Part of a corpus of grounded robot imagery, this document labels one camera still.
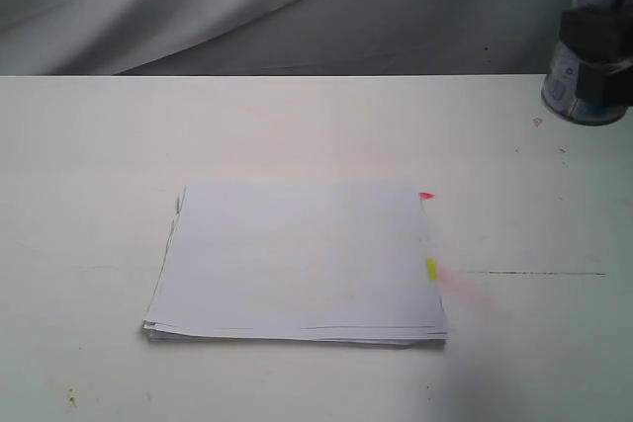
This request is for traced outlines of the silver spray can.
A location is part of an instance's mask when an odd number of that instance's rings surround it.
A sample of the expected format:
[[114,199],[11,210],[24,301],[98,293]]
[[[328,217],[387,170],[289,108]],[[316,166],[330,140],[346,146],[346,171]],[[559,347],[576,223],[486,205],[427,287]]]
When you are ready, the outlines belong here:
[[546,107],[582,126],[632,108],[632,0],[572,0],[541,89]]

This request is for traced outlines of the red sticky tab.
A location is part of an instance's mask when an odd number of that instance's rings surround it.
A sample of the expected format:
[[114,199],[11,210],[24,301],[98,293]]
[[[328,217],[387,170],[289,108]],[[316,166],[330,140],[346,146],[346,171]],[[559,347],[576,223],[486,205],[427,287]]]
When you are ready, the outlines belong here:
[[425,200],[431,200],[435,197],[434,194],[432,193],[427,193],[427,192],[420,192],[419,193],[420,198],[425,201]]

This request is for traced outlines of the yellow sticky tab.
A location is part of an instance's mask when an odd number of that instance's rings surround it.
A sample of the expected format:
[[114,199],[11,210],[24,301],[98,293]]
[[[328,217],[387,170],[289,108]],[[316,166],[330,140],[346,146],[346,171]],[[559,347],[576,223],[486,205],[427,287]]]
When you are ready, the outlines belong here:
[[427,269],[428,279],[431,282],[437,281],[438,280],[437,267],[436,267],[436,262],[433,258],[428,258],[426,260],[426,269]]

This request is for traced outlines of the white paper stack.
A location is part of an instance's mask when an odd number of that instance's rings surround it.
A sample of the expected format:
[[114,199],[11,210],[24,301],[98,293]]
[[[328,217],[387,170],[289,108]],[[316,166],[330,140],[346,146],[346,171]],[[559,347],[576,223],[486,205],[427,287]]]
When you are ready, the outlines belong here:
[[192,184],[142,328],[155,340],[443,340],[428,258],[423,200],[407,184]]

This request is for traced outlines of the white backdrop cloth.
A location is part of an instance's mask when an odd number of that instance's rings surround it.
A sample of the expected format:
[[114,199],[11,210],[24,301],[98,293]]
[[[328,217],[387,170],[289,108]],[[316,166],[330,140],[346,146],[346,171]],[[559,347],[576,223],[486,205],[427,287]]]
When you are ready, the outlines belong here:
[[541,73],[571,0],[1,0],[5,75]]

